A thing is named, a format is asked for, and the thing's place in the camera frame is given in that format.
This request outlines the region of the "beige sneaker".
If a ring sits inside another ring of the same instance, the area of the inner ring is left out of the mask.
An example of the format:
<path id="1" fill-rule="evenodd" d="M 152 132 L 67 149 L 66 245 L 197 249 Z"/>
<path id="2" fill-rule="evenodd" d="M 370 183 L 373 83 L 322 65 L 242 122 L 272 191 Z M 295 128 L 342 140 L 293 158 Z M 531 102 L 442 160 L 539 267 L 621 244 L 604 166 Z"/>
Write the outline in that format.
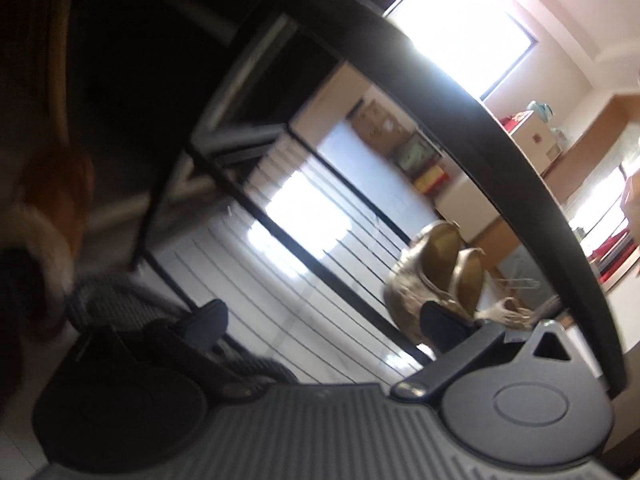
<path id="1" fill-rule="evenodd" d="M 450 295 L 476 322 L 494 322 L 509 330 L 531 330 L 533 312 L 513 297 L 500 299 L 484 310 L 478 308 L 485 277 L 482 255 L 484 252 L 480 248 L 464 248 L 458 252 L 449 285 Z"/>
<path id="2" fill-rule="evenodd" d="M 426 344 L 435 352 L 444 351 L 444 346 L 436 341 L 437 336 L 444 336 L 444 326 L 439 321 L 428 321 L 427 327 L 434 328 L 434 335 L 422 330 L 420 317 L 424 304 L 431 301 L 461 321 L 470 319 L 449 292 L 461 246 L 462 238 L 455 224 L 444 220 L 432 222 L 401 252 L 383 287 L 384 306 L 398 330 L 414 344 Z"/>

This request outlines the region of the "black slipper, lower one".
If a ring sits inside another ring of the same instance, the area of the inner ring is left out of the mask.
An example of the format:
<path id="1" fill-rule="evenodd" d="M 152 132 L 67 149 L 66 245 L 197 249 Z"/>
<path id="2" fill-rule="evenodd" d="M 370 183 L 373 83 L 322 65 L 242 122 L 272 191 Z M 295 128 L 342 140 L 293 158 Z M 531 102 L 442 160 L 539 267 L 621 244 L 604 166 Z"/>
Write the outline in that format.
<path id="1" fill-rule="evenodd" d="M 256 356 L 244 347 L 233 347 L 227 341 L 213 346 L 212 358 L 231 373 L 261 384 L 296 385 L 296 375 L 288 367 L 274 359 Z"/>

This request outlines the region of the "black slipper, one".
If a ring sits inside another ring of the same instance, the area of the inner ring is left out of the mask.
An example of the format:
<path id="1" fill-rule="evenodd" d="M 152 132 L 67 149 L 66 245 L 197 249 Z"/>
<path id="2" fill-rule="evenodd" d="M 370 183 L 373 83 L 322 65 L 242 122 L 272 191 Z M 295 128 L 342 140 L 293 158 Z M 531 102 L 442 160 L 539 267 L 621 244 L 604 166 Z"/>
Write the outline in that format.
<path id="1" fill-rule="evenodd" d="M 261 384 L 296 385 L 296 375 L 288 367 L 274 359 L 256 356 L 244 347 L 233 347 L 227 341 L 213 346 L 212 358 L 231 373 Z"/>
<path id="2" fill-rule="evenodd" d="M 117 274 L 86 276 L 77 281 L 65 299 L 65 312 L 78 332 L 91 326 L 131 332 L 154 321 L 175 323 L 190 314 L 178 302 Z"/>

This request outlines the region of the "black slipper, upper one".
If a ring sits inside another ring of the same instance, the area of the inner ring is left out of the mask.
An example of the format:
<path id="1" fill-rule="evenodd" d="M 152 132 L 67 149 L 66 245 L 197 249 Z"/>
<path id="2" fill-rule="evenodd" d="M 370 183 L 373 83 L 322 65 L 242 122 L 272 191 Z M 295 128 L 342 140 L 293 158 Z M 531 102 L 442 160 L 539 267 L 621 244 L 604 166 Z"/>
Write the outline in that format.
<path id="1" fill-rule="evenodd" d="M 154 321 L 175 323 L 190 314 L 178 302 L 117 274 L 86 276 L 77 281 L 65 299 L 65 312 L 78 332 L 91 326 L 131 332 Z"/>

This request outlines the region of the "brown fur-lined boot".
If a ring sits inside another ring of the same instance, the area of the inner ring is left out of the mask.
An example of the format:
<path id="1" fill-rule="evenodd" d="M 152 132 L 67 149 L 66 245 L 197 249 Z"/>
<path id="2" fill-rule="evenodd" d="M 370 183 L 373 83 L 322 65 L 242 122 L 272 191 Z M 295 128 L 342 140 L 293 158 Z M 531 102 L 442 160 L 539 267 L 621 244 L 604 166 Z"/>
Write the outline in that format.
<path id="1" fill-rule="evenodd" d="M 2 327 L 35 339 L 63 327 L 93 191 L 91 159 L 77 148 L 52 144 L 27 159 L 1 211 Z"/>

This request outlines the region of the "black metal shoe rack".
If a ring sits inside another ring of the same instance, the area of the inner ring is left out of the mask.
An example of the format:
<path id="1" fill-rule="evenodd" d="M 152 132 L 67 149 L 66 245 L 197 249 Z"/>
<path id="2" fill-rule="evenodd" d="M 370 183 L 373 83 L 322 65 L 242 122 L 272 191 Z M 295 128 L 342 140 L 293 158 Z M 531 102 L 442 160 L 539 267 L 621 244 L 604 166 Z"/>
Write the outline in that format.
<path id="1" fill-rule="evenodd" d="M 570 235 L 570 226 L 548 186 L 536 174 L 533 165 L 508 138 L 506 130 L 477 99 L 431 62 L 410 50 L 406 35 L 382 18 L 368 0 L 268 0 L 265 25 L 235 55 L 227 78 L 207 105 L 201 119 L 213 118 L 214 108 L 232 89 L 241 72 L 258 55 L 268 37 L 278 39 L 289 22 L 302 26 L 317 44 L 342 61 L 349 62 L 398 101 L 418 125 L 471 178 L 499 211 L 513 233 L 534 258 L 540 270 L 558 293 L 560 303 L 572 312 L 574 320 L 589 344 L 602 372 L 606 391 L 615 399 L 628 387 L 629 377 L 624 352 L 602 287 L 582 254 L 578 241 Z M 292 256 L 303 263 L 323 284 L 346 301 L 381 335 L 425 366 L 433 360 L 418 346 L 383 320 L 373 307 L 341 281 L 294 237 L 228 178 L 221 166 L 204 155 L 204 141 L 194 129 L 175 148 L 165 174 L 151 188 L 148 209 L 141 220 L 130 259 L 136 270 L 145 261 L 192 312 L 195 304 L 178 286 L 148 248 L 156 216 L 166 202 L 171 179 L 183 156 L 205 172 L 222 192 L 231 196 L 254 220 L 257 220 Z"/>

